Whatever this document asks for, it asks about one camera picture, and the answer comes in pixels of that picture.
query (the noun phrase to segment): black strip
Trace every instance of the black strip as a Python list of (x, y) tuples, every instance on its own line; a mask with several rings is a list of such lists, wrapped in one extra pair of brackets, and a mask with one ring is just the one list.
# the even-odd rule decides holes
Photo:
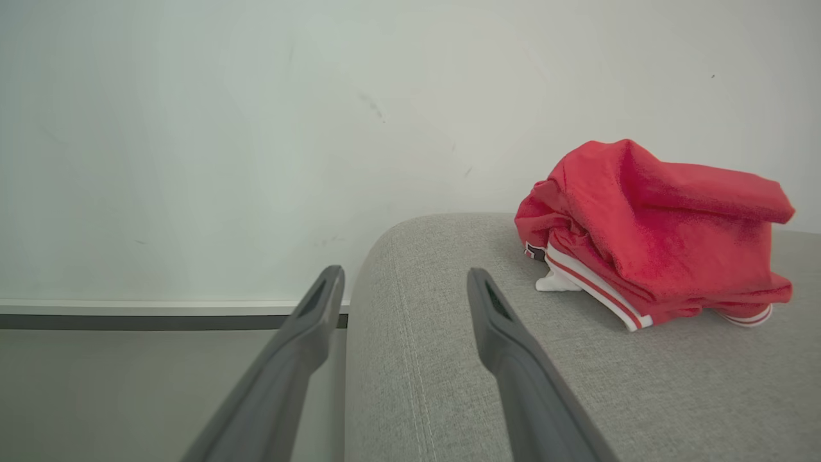
[[(288, 315), (267, 316), (75, 316), (2, 314), (0, 329), (21, 330), (269, 330)], [(337, 329), (348, 328), (340, 314)]]

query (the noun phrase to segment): gray couch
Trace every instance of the gray couch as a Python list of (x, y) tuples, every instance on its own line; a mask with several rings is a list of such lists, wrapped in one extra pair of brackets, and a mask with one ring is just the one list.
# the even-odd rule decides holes
[(776, 232), (793, 300), (754, 329), (706, 312), (629, 333), (586, 293), (540, 293), (509, 214), (434, 215), (371, 250), (348, 325), (346, 460), (511, 460), (466, 297), (490, 272), (622, 461), (821, 460), (821, 235)]

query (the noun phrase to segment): white wall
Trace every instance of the white wall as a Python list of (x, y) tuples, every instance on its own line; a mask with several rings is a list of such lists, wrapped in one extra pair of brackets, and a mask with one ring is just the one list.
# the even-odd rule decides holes
[(0, 298), (296, 300), (631, 137), (821, 232), (821, 2), (5, 0)]

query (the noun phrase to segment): red jacket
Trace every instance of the red jacket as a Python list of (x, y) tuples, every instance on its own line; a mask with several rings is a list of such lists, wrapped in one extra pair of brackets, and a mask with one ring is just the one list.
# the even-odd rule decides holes
[(525, 253), (597, 291), (631, 330), (706, 307), (754, 326), (790, 299), (769, 269), (770, 222), (793, 213), (776, 182), (591, 141), (535, 184), (516, 227)]

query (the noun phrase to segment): folded clothes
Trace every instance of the folded clothes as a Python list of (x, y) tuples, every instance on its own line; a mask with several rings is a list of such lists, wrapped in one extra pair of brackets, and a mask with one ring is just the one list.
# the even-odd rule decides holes
[(777, 182), (591, 141), (535, 184), (516, 227), (525, 254), (549, 266), (537, 289), (581, 288), (629, 330), (704, 308), (758, 326), (792, 295), (770, 247), (771, 223), (794, 213)]

